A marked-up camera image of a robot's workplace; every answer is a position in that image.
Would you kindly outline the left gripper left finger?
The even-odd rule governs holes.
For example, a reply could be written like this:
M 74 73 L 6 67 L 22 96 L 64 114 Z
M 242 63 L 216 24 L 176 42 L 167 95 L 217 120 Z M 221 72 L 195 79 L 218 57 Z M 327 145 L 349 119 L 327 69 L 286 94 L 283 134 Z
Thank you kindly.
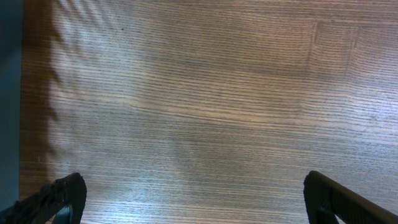
M 1 224 L 43 224 L 49 220 L 80 224 L 86 195 L 83 177 L 78 172 L 72 173 L 1 211 Z

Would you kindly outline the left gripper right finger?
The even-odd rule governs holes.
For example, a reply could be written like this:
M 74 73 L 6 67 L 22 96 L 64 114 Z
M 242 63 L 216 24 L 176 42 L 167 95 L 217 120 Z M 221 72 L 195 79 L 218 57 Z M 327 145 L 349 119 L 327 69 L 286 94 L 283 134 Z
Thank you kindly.
M 310 171 L 303 184 L 310 224 L 397 224 L 397 215 L 317 171 Z

